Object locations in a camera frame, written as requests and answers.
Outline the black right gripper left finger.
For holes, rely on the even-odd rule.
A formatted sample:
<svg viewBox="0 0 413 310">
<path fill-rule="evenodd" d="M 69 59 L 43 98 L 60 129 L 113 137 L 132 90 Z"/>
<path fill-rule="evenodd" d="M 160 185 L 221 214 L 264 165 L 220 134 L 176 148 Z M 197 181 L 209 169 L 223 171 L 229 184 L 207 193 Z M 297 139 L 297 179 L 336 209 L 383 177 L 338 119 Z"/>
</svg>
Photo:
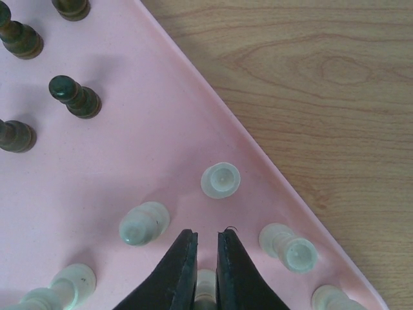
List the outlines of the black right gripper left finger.
<svg viewBox="0 0 413 310">
<path fill-rule="evenodd" d="M 118 305 L 118 310 L 192 309 L 197 283 L 198 233 L 184 229 L 149 277 Z"/>
</svg>

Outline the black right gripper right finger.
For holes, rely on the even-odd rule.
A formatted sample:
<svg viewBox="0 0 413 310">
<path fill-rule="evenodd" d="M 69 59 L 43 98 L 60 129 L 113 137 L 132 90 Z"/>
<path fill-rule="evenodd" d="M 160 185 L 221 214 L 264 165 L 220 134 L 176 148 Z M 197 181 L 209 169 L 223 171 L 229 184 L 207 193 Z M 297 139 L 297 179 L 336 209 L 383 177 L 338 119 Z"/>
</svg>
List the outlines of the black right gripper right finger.
<svg viewBox="0 0 413 310">
<path fill-rule="evenodd" d="M 217 237 L 216 302 L 218 309 L 288 309 L 264 281 L 233 229 Z"/>
</svg>

